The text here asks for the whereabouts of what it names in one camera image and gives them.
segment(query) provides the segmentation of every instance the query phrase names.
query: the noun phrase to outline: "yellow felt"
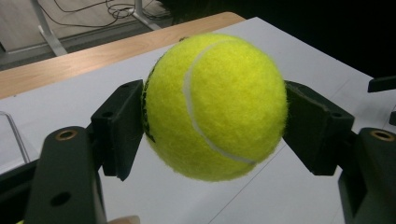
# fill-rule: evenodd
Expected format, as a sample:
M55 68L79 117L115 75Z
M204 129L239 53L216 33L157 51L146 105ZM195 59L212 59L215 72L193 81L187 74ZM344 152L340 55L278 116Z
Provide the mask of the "yellow felt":
M147 122L155 140L151 145L166 164L208 181L246 174L254 164L221 155L192 127L183 93L190 67L192 111L199 128L222 150L256 162L274 151L285 127L281 75L267 55L245 40L206 34L169 49L146 83Z

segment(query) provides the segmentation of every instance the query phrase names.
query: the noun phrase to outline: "gray floor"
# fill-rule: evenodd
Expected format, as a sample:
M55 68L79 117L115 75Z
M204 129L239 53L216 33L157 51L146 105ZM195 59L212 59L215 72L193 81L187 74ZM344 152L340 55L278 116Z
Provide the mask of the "gray floor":
M67 10L98 3L94 0L73 1L73 4L64 0L58 0L57 2L63 9ZM108 5L133 3L134 1L131 0L115 0L109 2ZM109 24L115 20L107 12L105 4L74 13L60 13L62 11L56 7L54 1L43 1L40 4L53 19L60 23L99 25ZM143 0L143 7L146 13L161 19L155 21L155 23L162 28L172 24L171 18L166 19L166 15L169 13L167 13L166 8L160 2ZM29 1L0 0L0 15L0 29L2 30L0 32L0 42L2 44L2 49L0 50L0 71L56 57L38 31L39 22ZM50 29L69 53L151 31L133 16L118 19L114 24L103 28L64 26L56 24L48 17L46 18Z

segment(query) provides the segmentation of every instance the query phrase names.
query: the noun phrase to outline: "black logo on tennis ball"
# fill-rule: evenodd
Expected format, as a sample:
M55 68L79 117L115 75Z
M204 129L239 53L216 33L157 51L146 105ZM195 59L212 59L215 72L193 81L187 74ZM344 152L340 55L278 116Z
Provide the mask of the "black logo on tennis ball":
M154 69L155 69L155 65L148 75L148 80L146 81L145 88L143 89L143 93L142 93L142 122L143 122L143 129L145 130L146 136L149 139L151 139L152 142L155 143L154 136L149 131L149 116L148 116L147 105L146 105L147 90L149 88L149 79L150 79L152 73L154 72Z

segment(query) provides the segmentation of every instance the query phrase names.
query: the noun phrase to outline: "yellow tennis ball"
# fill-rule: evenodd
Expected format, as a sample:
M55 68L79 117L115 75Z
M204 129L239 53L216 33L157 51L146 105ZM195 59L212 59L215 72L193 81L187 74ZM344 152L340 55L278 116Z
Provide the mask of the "yellow tennis ball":
M245 175L285 128L285 83L247 41L204 34L174 45L155 64L142 96L148 140L165 163L206 181Z

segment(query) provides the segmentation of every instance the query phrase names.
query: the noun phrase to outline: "white seam on tennis ball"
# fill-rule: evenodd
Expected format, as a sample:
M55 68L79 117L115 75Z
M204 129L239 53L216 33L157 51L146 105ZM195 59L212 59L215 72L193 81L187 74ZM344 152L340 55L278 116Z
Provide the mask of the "white seam on tennis ball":
M184 83L183 83L183 93L184 96L186 98L186 104L187 104L187 111L189 113L190 119L191 119L191 123L192 123L192 127L194 128L194 130L196 132L198 132L198 134L200 134L204 140L206 141L206 143L215 151L217 151L218 153L220 153L221 155L230 158L234 161L241 161L244 163L248 163L248 164L255 164L257 162L255 162L254 160L250 160L247 158L243 158L243 157L239 157L239 156L235 156L231 153L228 153L226 151L224 151L223 149L221 149L220 147L216 146L216 144L214 144L206 135L205 133L201 130L201 128L199 127L197 121L195 120L195 116L193 113L193 103L192 103L192 99L191 99L191 90L190 90L190 86L191 86L191 75L192 75L192 69L193 67L199 62L199 60L205 55L205 53L207 53L210 49L214 48L216 45L224 43L224 42L229 42L232 40L221 40L219 42L213 43L209 46L207 46L205 49L203 49L194 59L194 61L192 62L192 64L189 67L189 70L187 70L185 76L184 76Z

